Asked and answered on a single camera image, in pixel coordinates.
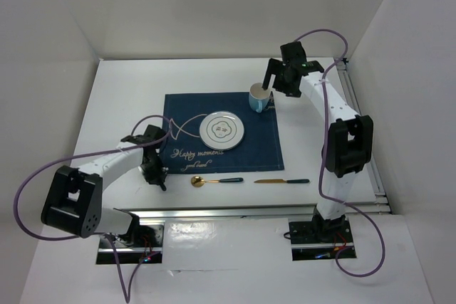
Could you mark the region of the blue mug white inside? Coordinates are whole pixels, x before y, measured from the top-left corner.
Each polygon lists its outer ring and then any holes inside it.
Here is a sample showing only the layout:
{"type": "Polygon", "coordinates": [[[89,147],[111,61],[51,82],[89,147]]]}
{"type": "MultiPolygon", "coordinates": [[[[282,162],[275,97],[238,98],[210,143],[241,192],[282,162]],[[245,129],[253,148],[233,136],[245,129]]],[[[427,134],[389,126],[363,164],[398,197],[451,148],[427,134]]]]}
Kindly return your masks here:
{"type": "Polygon", "coordinates": [[[271,90],[263,89],[262,83],[255,83],[249,89],[249,106],[250,108],[257,112],[263,112],[270,99],[271,90]]]}

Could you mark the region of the gold spoon green handle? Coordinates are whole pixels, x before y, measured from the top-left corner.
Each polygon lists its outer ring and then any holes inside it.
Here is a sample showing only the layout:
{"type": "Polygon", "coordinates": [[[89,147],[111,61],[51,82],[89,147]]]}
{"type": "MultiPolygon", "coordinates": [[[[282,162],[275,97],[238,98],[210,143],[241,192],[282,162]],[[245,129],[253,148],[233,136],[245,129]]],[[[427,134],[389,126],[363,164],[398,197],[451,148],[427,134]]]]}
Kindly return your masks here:
{"type": "Polygon", "coordinates": [[[203,179],[200,176],[194,176],[190,180],[190,184],[195,188],[200,188],[205,184],[236,184],[242,183],[242,177],[226,178],[226,179],[203,179]]]}

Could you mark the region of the blue fish placemat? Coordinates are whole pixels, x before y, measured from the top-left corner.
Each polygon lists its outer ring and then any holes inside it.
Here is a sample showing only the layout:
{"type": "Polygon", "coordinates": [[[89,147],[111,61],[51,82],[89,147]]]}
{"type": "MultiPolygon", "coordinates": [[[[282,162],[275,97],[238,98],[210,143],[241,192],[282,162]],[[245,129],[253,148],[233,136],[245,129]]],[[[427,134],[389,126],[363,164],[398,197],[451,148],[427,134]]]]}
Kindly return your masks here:
{"type": "Polygon", "coordinates": [[[247,92],[167,94],[163,115],[172,132],[160,156],[171,174],[284,169],[274,99],[256,112],[247,92]]]}

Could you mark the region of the white plate with green rim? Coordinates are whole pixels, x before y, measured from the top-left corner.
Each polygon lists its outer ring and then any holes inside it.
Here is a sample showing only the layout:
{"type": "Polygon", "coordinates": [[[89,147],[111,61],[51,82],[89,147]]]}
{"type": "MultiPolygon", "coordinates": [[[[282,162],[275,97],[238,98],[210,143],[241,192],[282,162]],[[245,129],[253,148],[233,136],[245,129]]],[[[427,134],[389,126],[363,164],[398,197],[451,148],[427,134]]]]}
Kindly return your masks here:
{"type": "Polygon", "coordinates": [[[200,123],[199,137],[210,149],[231,150],[244,139],[245,129],[241,119],[232,112],[219,111],[208,114],[200,123]]]}

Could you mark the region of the gold knife green handle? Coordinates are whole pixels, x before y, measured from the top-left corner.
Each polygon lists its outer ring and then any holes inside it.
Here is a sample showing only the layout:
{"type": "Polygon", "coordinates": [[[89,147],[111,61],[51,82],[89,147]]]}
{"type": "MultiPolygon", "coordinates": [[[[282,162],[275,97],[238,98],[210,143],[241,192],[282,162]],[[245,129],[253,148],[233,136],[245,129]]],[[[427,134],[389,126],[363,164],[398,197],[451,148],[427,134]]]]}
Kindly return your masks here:
{"type": "Polygon", "coordinates": [[[309,184],[309,179],[258,179],[255,184],[309,184]]]}

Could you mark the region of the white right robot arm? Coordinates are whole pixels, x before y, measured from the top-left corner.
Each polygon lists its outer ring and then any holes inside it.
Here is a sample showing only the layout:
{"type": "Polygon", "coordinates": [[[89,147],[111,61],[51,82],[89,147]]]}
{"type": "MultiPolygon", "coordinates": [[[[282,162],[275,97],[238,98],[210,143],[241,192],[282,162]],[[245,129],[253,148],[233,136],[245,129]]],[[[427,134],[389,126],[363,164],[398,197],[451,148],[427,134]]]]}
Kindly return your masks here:
{"type": "Polygon", "coordinates": [[[318,61],[308,61],[298,41],[281,46],[281,59],[270,59],[262,83],[287,97],[305,95],[323,118],[323,147],[318,191],[321,196],[306,232],[330,242],[346,220],[346,201],[354,180],[370,162],[373,121],[360,115],[326,79],[318,61]]]}

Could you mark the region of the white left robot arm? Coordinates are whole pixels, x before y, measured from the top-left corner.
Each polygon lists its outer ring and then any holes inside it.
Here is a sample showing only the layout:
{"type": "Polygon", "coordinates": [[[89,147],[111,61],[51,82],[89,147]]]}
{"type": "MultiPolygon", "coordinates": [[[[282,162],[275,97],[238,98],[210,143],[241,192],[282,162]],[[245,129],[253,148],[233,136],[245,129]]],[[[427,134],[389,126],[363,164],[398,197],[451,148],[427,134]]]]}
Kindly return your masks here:
{"type": "Polygon", "coordinates": [[[139,216],[122,209],[104,209],[103,192],[136,168],[148,184],[166,191],[167,168],[157,152],[165,135],[163,129],[148,125],[143,134],[124,137],[113,154],[79,167],[58,168],[41,212],[42,223],[84,239],[110,234],[124,246],[135,245],[145,232],[139,216]]]}

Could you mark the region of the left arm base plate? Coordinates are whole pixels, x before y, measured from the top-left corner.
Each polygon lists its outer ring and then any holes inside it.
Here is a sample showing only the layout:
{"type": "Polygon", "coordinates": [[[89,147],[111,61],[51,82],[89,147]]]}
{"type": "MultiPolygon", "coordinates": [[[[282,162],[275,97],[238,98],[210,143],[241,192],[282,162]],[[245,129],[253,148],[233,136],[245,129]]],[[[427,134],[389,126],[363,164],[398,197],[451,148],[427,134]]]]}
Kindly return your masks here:
{"type": "MultiPolygon", "coordinates": [[[[137,237],[127,242],[121,237],[113,237],[112,241],[118,252],[121,265],[133,265],[144,260],[144,264],[162,263],[162,246],[165,225],[152,222],[141,227],[137,237]]],[[[112,246],[106,237],[99,238],[98,252],[95,260],[96,265],[114,265],[115,257],[112,246]]]]}

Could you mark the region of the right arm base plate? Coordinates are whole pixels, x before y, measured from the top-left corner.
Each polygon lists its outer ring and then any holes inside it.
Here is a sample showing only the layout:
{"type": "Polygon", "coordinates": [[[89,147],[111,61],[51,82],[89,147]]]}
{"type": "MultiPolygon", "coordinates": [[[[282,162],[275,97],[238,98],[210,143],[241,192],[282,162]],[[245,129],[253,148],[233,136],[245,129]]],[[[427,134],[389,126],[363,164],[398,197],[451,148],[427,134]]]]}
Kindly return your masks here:
{"type": "Polygon", "coordinates": [[[289,230],[283,237],[290,241],[293,261],[330,260],[338,252],[341,252],[340,259],[357,258],[348,220],[336,232],[323,238],[312,231],[310,221],[290,221],[289,230]]]}

